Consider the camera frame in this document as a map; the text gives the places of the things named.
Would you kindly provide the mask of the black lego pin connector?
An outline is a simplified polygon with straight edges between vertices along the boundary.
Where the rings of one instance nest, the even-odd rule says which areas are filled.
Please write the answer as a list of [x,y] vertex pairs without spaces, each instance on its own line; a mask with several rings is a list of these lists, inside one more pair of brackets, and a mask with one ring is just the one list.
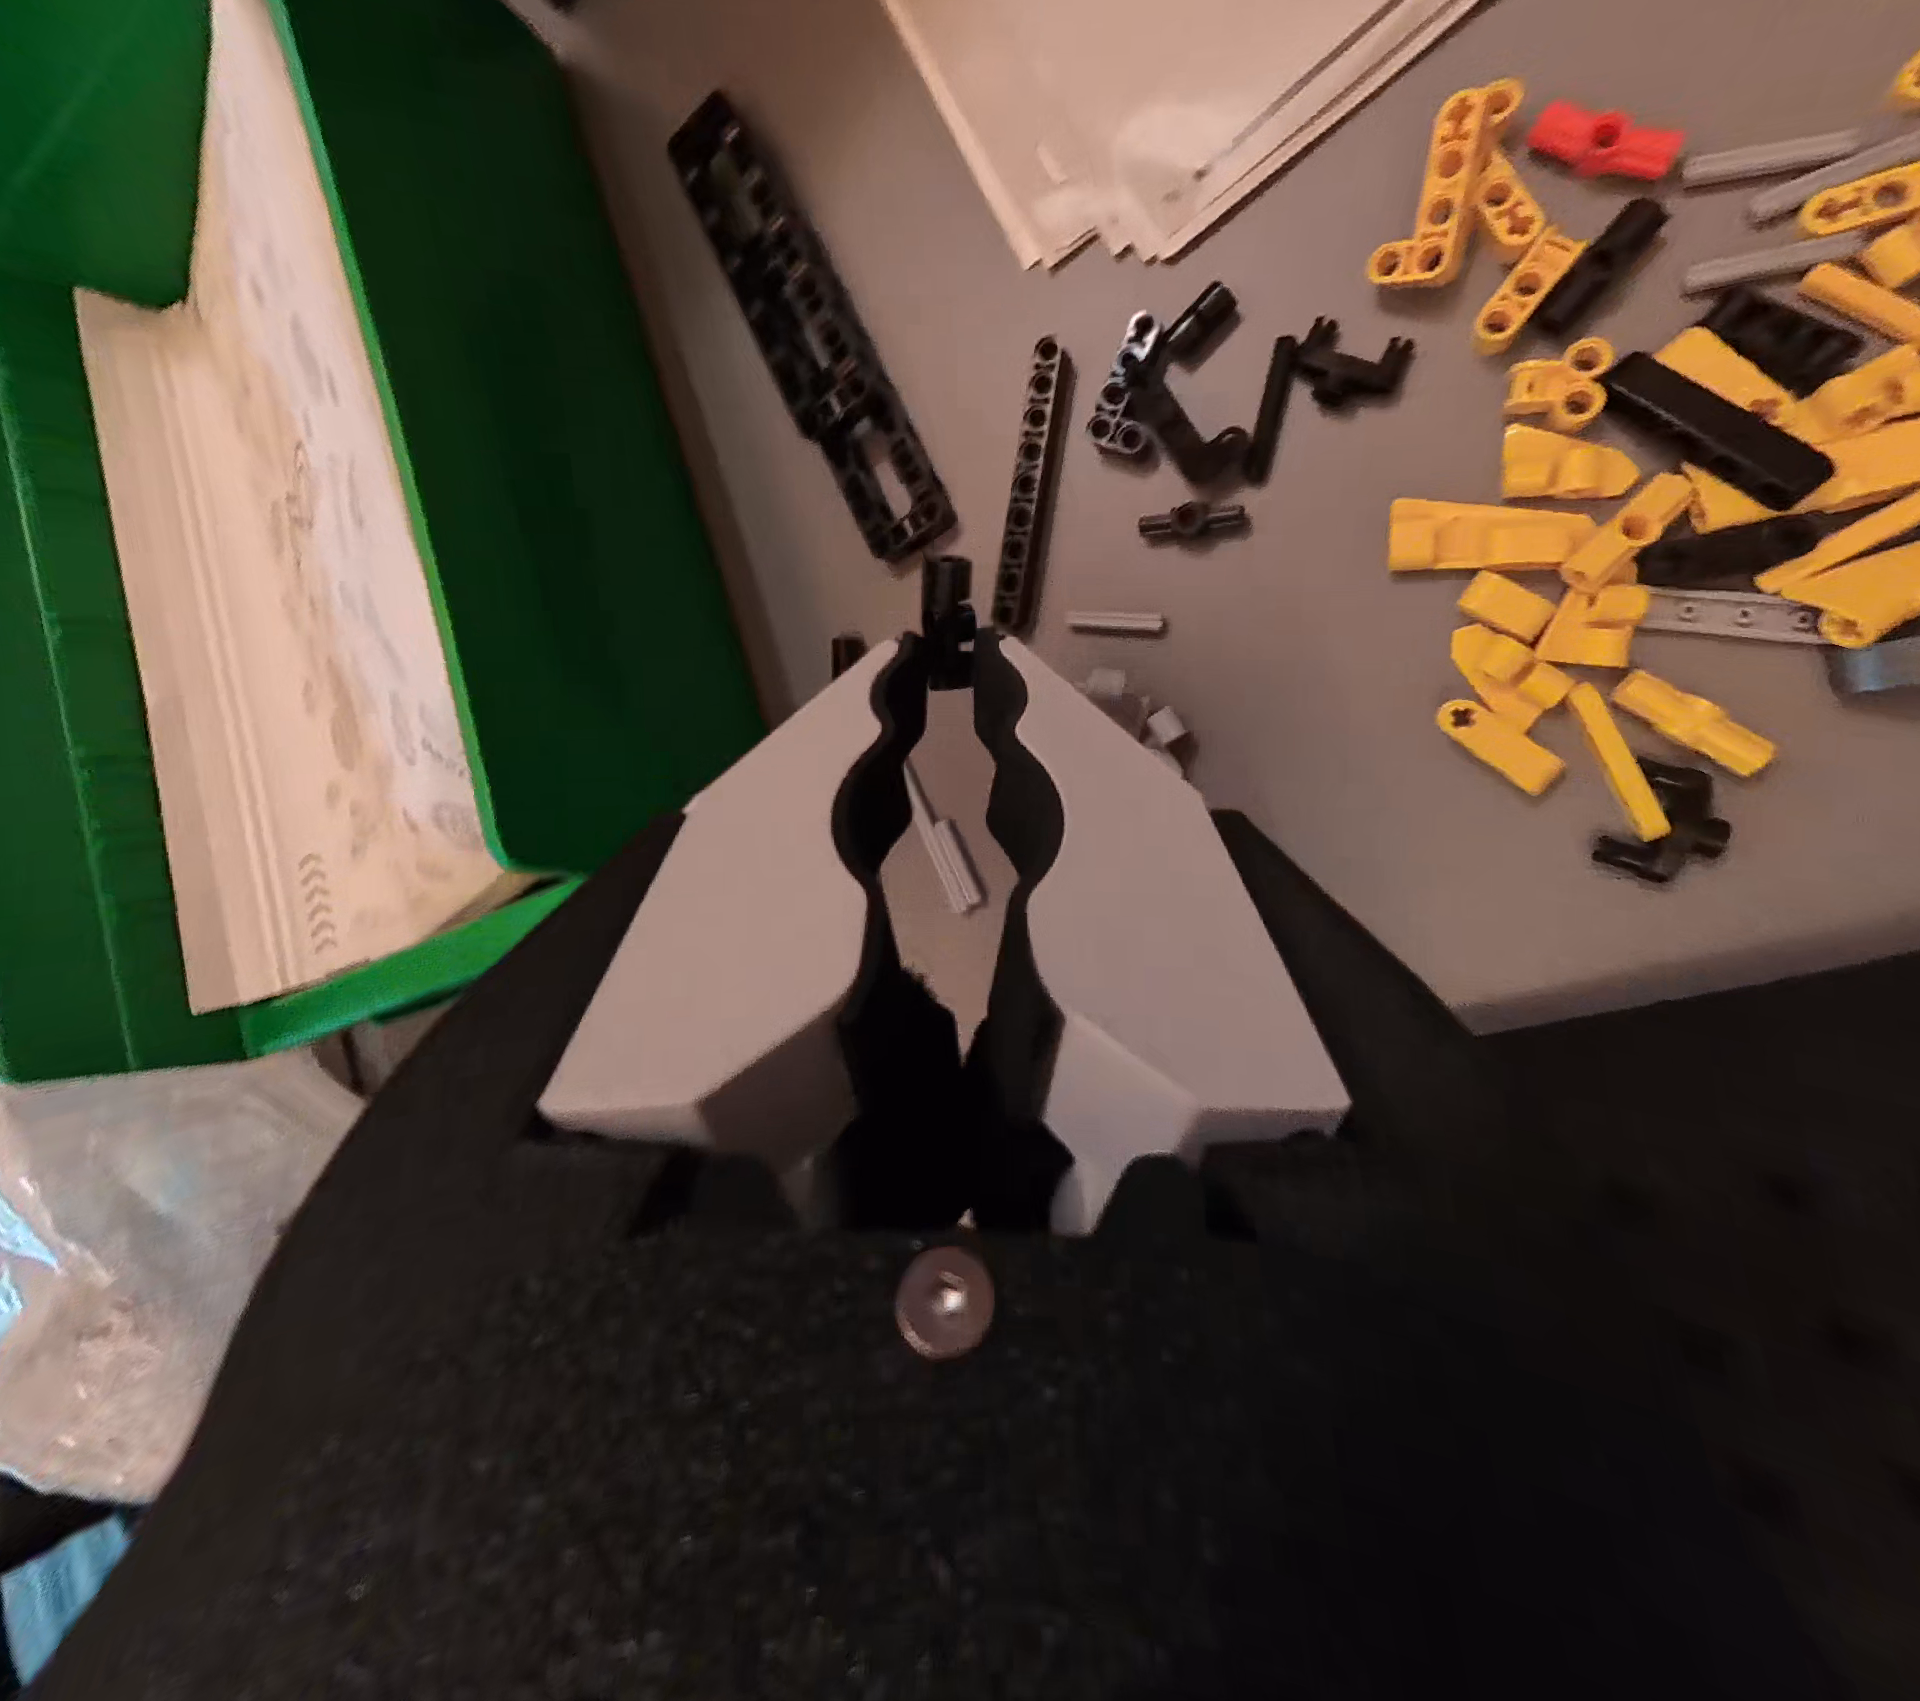
[[972,604],[972,563],[930,556],[921,564],[921,659],[925,688],[969,688],[973,683],[978,616]]

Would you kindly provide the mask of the black lego axle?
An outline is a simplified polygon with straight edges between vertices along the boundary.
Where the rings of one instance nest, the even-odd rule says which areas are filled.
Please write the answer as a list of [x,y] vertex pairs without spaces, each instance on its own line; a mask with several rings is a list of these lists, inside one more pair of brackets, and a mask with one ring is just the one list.
[[1284,416],[1297,367],[1300,337],[1279,334],[1274,337],[1265,370],[1260,381],[1256,417],[1248,429],[1242,450],[1242,478],[1248,486],[1260,488],[1267,482],[1278,459]]

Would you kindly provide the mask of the black perforated pad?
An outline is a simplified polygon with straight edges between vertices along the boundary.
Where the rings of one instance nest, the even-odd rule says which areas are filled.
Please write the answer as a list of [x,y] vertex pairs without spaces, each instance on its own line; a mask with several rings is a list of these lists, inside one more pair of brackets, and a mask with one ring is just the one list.
[[1916,1455],[1913,953],[1483,1045],[1704,1384]]

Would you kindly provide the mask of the green plastic bin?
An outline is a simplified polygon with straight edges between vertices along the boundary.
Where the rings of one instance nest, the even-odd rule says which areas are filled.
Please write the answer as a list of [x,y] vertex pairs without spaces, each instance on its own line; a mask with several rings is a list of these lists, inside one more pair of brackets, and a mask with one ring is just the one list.
[[557,64],[500,0],[268,0],[449,640],[479,925],[196,1016],[73,287],[185,280],[210,0],[1,0],[4,1081],[265,1055],[467,986],[762,735]]

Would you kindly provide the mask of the black pronged lego piece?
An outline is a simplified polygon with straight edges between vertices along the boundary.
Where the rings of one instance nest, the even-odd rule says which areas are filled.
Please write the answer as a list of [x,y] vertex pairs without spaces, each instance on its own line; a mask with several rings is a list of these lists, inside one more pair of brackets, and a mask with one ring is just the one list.
[[1357,356],[1340,344],[1340,326],[1316,316],[1300,337],[1294,367],[1323,409],[1344,409],[1361,399],[1395,397],[1416,360],[1414,337],[1387,340],[1375,357]]

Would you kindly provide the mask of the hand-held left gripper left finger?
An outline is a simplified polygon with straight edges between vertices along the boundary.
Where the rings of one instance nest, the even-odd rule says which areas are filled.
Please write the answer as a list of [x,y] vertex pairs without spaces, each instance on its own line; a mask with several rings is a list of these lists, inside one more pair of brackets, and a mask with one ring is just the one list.
[[959,1219],[956,1016],[882,886],[923,648],[880,643],[686,802],[540,1094],[549,1127],[810,1168],[852,1226]]

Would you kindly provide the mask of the clear plastic bag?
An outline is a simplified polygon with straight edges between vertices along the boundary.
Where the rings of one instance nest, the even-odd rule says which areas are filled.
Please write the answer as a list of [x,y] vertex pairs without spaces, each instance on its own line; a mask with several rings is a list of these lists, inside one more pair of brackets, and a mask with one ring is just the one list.
[[364,1100],[296,1049],[1,1090],[1,1468],[146,1502]]

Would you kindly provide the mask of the long black lego beam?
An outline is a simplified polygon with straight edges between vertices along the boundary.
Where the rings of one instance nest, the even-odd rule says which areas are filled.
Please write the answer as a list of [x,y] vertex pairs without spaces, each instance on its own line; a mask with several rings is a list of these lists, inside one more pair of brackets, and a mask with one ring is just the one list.
[[1076,367],[1053,334],[1029,350],[1015,459],[992,570],[988,616],[996,633],[1025,635],[1038,616],[1044,556],[1072,408]]

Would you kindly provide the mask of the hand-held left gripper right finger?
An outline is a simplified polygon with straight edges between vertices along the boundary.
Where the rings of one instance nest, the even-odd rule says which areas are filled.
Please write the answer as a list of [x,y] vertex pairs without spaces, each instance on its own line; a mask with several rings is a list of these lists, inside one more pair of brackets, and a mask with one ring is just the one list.
[[1350,1092],[1203,799],[1015,636],[978,640],[972,724],[1013,873],[972,1220],[1086,1234],[1137,1160],[1331,1136]]

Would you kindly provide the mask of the pile of yellow black lego pieces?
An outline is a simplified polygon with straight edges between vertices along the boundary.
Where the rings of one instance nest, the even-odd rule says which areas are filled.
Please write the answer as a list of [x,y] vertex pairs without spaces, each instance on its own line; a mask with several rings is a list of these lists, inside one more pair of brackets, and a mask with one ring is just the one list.
[[1524,82],[1458,90],[1411,234],[1366,261],[1379,289],[1452,286],[1474,240],[1501,261],[1469,326],[1501,367],[1498,491],[1387,506],[1392,575],[1463,576],[1436,727],[1538,799],[1566,716],[1623,824],[1589,858],[1643,886],[1719,860],[1718,781],[1778,757],[1643,635],[1916,691],[1916,56],[1889,83],[1900,131],[1683,146],[1660,182],[1528,151]]

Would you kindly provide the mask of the black lego frame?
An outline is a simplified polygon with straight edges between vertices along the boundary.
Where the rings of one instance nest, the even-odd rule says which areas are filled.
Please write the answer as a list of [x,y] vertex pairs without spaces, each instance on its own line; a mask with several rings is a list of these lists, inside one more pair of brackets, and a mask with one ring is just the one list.
[[877,357],[780,166],[721,90],[669,135],[668,159],[784,409],[803,439],[846,448],[872,414]]
[[873,366],[797,370],[787,397],[868,551],[899,566],[956,527],[947,488],[892,377]]

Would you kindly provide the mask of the red lego connector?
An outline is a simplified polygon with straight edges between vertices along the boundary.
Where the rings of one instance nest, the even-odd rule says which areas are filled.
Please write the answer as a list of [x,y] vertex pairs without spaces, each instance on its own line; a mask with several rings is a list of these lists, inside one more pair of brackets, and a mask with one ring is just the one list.
[[1541,106],[1524,147],[1578,177],[1660,182],[1683,151],[1686,135],[1615,108],[1587,108],[1566,98]]

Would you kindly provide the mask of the white paper sheet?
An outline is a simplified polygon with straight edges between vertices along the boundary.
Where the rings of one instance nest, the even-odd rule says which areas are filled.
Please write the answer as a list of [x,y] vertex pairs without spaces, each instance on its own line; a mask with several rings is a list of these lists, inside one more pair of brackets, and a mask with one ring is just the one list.
[[197,1014],[383,960],[536,882],[484,836],[268,3],[205,5],[185,294],[71,294]]

